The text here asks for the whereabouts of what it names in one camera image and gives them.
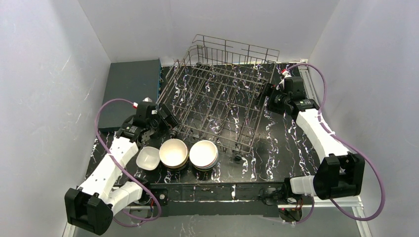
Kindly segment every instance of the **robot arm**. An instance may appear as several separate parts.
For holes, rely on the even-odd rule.
[[[115,138],[110,148],[112,155],[125,168],[126,164],[138,152],[135,143],[128,138]],[[122,171],[111,160],[110,155],[106,154],[94,172],[79,186],[78,190],[85,194],[97,195],[99,199],[111,207],[115,215],[128,204],[139,200],[142,195],[142,188],[134,182],[127,182],[119,189],[111,192],[116,180]]]
[[[259,96],[259,103],[264,101],[265,96],[269,97],[267,109],[291,116],[305,132],[320,159],[319,169],[314,176],[285,179],[279,192],[280,198],[310,195],[330,199],[359,195],[365,161],[360,155],[351,153],[322,128],[318,115],[319,106],[306,97],[303,79],[286,77],[277,87],[268,83]],[[323,118],[321,123],[331,131]]]
[[[143,189],[134,182],[126,182],[119,189],[111,191],[122,172],[110,155],[125,168],[143,142],[160,137],[176,127],[179,121],[164,104],[159,107],[143,101],[134,106],[136,114],[126,119],[116,133],[110,147],[111,154],[106,154],[77,189],[70,188],[65,194],[70,224],[101,235],[109,228],[116,213],[141,198]]]

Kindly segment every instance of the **black table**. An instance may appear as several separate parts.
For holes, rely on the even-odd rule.
[[[278,64],[278,71],[286,66],[287,64]],[[161,78],[166,77],[169,69],[170,67],[162,68]],[[299,76],[298,70],[293,70],[292,73],[294,76]],[[273,83],[278,83],[280,77],[276,71]],[[166,80],[162,81],[162,86],[165,86]],[[101,133],[108,147],[111,146],[114,135],[114,132]],[[151,140],[145,145],[158,148],[166,139]],[[105,150],[96,139],[86,178],[105,154]],[[197,172],[191,164],[182,171],[173,172],[161,163],[157,169],[146,171],[136,165],[134,158],[127,164],[126,169],[135,177],[147,179],[150,183],[265,183],[282,182],[286,177],[314,175],[319,166],[319,159],[313,146],[291,117],[269,111],[265,111],[261,118],[252,151],[244,155],[242,161],[234,161],[231,150],[220,151],[219,154],[218,163],[209,172]],[[123,175],[117,180],[116,185],[122,185],[126,181],[127,177]]]

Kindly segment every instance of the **metal frame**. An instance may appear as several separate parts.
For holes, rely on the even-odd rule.
[[[320,200],[318,198],[314,198],[315,208],[330,208],[334,207],[335,205],[330,200]],[[339,206],[346,206],[346,207],[352,207],[352,211],[355,216],[365,217],[364,211],[363,211],[363,205],[361,202],[361,199],[359,197],[343,197],[338,198],[335,200]],[[294,208],[295,204],[293,205],[279,205],[278,208]],[[311,205],[304,205],[304,210],[308,210]],[[136,209],[149,209],[149,206],[128,206],[126,210],[136,210]],[[368,226],[368,222],[366,221],[356,221],[359,229],[359,233],[361,237],[371,237],[371,232]],[[63,237],[73,237],[75,234],[76,227],[73,225],[70,225],[66,223]]]
[[[183,139],[213,140],[224,151],[250,153],[264,107],[254,101],[272,80],[278,56],[278,50],[196,35],[157,102],[181,121],[176,129]],[[206,113],[196,110],[201,105]]]

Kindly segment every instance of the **metal wire basket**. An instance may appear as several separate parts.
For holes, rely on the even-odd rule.
[[[224,151],[249,153],[263,114],[254,102],[272,80],[279,51],[196,35],[175,62],[158,103],[179,119],[183,139],[212,140]]]

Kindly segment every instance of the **bowl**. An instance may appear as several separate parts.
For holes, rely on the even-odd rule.
[[[199,170],[212,168],[218,158],[217,146],[208,140],[202,140],[195,143],[189,153],[191,163]]]
[[[138,167],[145,170],[154,170],[160,163],[159,149],[144,147],[138,153],[136,163]]]
[[[171,169],[182,167],[188,160],[188,148],[179,139],[169,139],[160,147],[160,160]]]

